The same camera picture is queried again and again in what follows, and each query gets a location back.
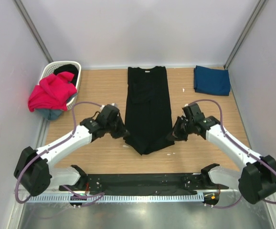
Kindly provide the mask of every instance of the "black clamp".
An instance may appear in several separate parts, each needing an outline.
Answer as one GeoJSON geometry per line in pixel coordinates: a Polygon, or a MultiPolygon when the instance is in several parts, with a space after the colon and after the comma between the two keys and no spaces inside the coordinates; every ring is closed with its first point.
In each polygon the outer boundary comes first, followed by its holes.
{"type": "MultiPolygon", "coordinates": [[[[37,150],[32,149],[30,146],[22,151],[14,171],[16,179],[18,179],[23,168],[37,156],[36,152],[37,150]]],[[[21,178],[21,184],[33,197],[43,193],[50,184],[52,176],[49,174],[47,161],[47,159],[38,158],[29,166],[21,178]]]]}
{"type": "MultiPolygon", "coordinates": [[[[260,159],[276,171],[274,158],[268,155],[260,159]]],[[[248,163],[242,170],[239,190],[247,202],[256,204],[276,192],[276,176],[260,162],[248,163]]]]}
{"type": "Polygon", "coordinates": [[[203,203],[209,205],[216,205],[220,199],[220,192],[222,189],[228,189],[227,186],[215,184],[209,177],[209,171],[214,167],[220,166],[219,164],[211,164],[201,169],[200,174],[191,174],[183,177],[184,188],[188,190],[191,195],[196,195],[198,190],[218,189],[219,192],[211,192],[204,195],[203,203]]]}
{"type": "Polygon", "coordinates": [[[206,132],[220,121],[213,116],[205,118],[197,104],[191,104],[182,108],[185,116],[177,117],[172,132],[168,134],[169,141],[187,141],[188,135],[196,134],[206,139],[206,132]]]}
{"type": "Polygon", "coordinates": [[[89,130],[89,133],[92,134],[92,141],[103,137],[105,133],[110,133],[113,138],[129,135],[123,124],[119,109],[110,104],[104,106],[95,120],[86,118],[80,122],[80,125],[85,126],[89,130]]]}

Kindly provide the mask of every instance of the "cable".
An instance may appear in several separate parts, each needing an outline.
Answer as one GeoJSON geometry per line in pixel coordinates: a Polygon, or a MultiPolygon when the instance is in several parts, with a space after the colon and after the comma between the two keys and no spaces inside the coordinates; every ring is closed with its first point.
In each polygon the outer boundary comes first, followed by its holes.
{"type": "MultiPolygon", "coordinates": [[[[242,152],[244,152],[245,154],[249,155],[251,158],[255,159],[257,162],[259,162],[260,164],[262,164],[264,167],[266,167],[268,170],[270,170],[271,173],[273,173],[273,174],[276,176],[276,171],[273,170],[272,167],[270,167],[267,163],[265,163],[264,161],[262,161],[260,158],[254,156],[254,155],[252,155],[252,154],[249,154],[249,152],[248,152],[246,149],[244,149],[242,146],[240,146],[236,141],[234,141],[234,140],[226,133],[226,131],[225,131],[225,129],[224,129],[224,126],[223,126],[223,112],[222,112],[222,108],[221,108],[221,106],[219,105],[219,103],[218,103],[217,101],[212,100],[212,99],[199,99],[199,100],[196,100],[196,101],[190,103],[189,105],[194,104],[194,103],[197,103],[197,102],[202,102],[202,101],[213,102],[213,103],[215,103],[215,104],[218,106],[218,108],[219,108],[219,110],[220,110],[220,123],[221,123],[220,126],[221,126],[221,130],[222,130],[223,134],[227,137],[227,139],[228,139],[229,141],[231,141],[231,142],[232,142],[237,148],[239,148],[242,152]]],[[[269,201],[269,200],[265,200],[265,199],[264,199],[263,201],[266,202],[266,203],[269,203],[269,204],[276,204],[276,202],[274,202],[274,201],[269,201]]]]}
{"type": "Polygon", "coordinates": [[[218,195],[220,195],[220,194],[221,194],[221,188],[220,188],[220,185],[218,185],[218,189],[219,189],[219,193],[218,193],[218,195]]]}
{"type": "Polygon", "coordinates": [[[22,176],[23,174],[27,171],[27,169],[34,163],[34,161],[36,161],[38,158],[40,158],[42,155],[46,154],[46,153],[49,153],[50,150],[60,146],[61,144],[65,143],[66,141],[68,141],[69,139],[72,138],[72,136],[75,134],[75,131],[76,131],[76,119],[75,119],[75,114],[74,114],[74,108],[75,106],[79,105],[79,104],[93,104],[93,105],[96,105],[96,106],[99,106],[101,107],[100,104],[97,104],[97,103],[93,103],[93,102],[78,102],[76,104],[73,105],[72,107],[72,118],[73,118],[73,124],[74,124],[74,128],[73,128],[73,131],[72,133],[66,138],[64,139],[63,141],[53,145],[52,147],[48,148],[47,150],[44,150],[43,152],[41,152],[40,154],[38,154],[36,157],[34,157],[31,161],[29,161],[27,163],[27,165],[23,168],[23,170],[20,172],[18,178],[17,178],[17,182],[16,182],[16,186],[15,186],[15,199],[18,203],[20,204],[24,204],[25,202],[27,202],[30,198],[31,198],[31,195],[29,195],[25,200],[20,200],[19,199],[19,184],[21,182],[21,179],[22,179],[22,176]]]}
{"type": "MultiPolygon", "coordinates": [[[[101,199],[103,196],[104,196],[104,193],[103,193],[99,198],[95,199],[94,201],[92,201],[92,202],[90,202],[90,203],[87,203],[87,204],[82,204],[79,208],[88,207],[88,206],[90,206],[90,205],[96,203],[96,202],[97,202],[99,199],[101,199]]],[[[48,216],[48,217],[35,216],[35,217],[37,217],[38,219],[41,219],[41,220],[53,219],[54,217],[56,217],[56,216],[58,216],[58,215],[64,213],[65,211],[67,211],[67,210],[69,210],[69,209],[73,209],[73,208],[71,208],[71,207],[66,207],[66,208],[64,208],[63,210],[59,211],[58,213],[54,214],[53,216],[48,216]]],[[[30,213],[30,215],[29,215],[29,217],[28,217],[26,223],[24,224],[24,227],[23,227],[24,229],[26,229],[26,227],[28,226],[28,224],[29,224],[29,222],[30,222],[30,220],[31,220],[31,217],[34,215],[34,212],[35,212],[35,211],[36,211],[36,208],[34,208],[34,209],[31,211],[31,213],[30,213]]]]}
{"type": "Polygon", "coordinates": [[[89,190],[89,182],[86,184],[86,189],[85,189],[85,196],[87,196],[87,192],[89,190]]]}
{"type": "Polygon", "coordinates": [[[99,114],[99,113],[100,113],[99,111],[96,111],[95,114],[90,118],[94,118],[96,116],[96,114],[99,114]]]}
{"type": "Polygon", "coordinates": [[[240,203],[241,199],[242,199],[242,196],[240,196],[240,198],[236,202],[234,202],[233,204],[228,205],[228,206],[224,206],[224,207],[214,206],[214,205],[210,205],[210,204],[206,204],[206,205],[210,206],[211,208],[228,209],[228,208],[232,208],[233,206],[236,206],[238,203],[240,203]]]}
{"type": "Polygon", "coordinates": [[[75,197],[77,199],[87,199],[87,198],[91,198],[91,197],[97,197],[97,196],[100,196],[100,195],[104,195],[104,192],[100,192],[98,194],[95,194],[93,196],[81,196],[80,194],[77,194],[75,192],[73,192],[70,188],[68,188],[66,185],[62,185],[63,188],[67,189],[67,191],[71,192],[73,195],[75,195],[75,197]]]}

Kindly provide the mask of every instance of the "black cloth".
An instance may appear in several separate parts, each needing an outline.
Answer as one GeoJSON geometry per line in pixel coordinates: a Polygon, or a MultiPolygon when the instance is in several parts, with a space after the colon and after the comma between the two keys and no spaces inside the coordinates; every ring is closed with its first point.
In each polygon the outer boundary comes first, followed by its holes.
{"type": "Polygon", "coordinates": [[[57,75],[58,73],[69,72],[74,74],[73,79],[70,83],[72,83],[76,87],[77,77],[79,75],[79,70],[73,64],[65,64],[61,67],[58,67],[54,70],[53,74],[57,75]]]}
{"type": "Polygon", "coordinates": [[[150,154],[174,144],[166,140],[172,131],[171,105],[165,67],[128,68],[125,142],[138,153],[150,154]]]}

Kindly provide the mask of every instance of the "folded blue towel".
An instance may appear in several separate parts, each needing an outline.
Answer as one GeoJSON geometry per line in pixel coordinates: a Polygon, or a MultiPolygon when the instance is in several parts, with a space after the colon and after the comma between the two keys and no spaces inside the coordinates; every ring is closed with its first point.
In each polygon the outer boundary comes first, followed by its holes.
{"type": "Polygon", "coordinates": [[[204,94],[229,95],[230,81],[228,70],[196,66],[194,69],[194,90],[204,94]]]}

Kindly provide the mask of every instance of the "white wall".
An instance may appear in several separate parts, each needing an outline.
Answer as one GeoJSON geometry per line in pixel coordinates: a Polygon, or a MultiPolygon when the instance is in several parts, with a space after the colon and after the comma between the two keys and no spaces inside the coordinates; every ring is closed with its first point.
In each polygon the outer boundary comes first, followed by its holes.
{"type": "Polygon", "coordinates": [[[223,65],[257,0],[22,0],[54,60],[223,65]]]}
{"type": "Polygon", "coordinates": [[[253,149],[276,159],[276,0],[244,41],[230,77],[253,149]]]}
{"type": "Polygon", "coordinates": [[[13,2],[0,0],[0,228],[10,216],[19,155],[38,134],[41,117],[27,100],[45,65],[13,2]]]}

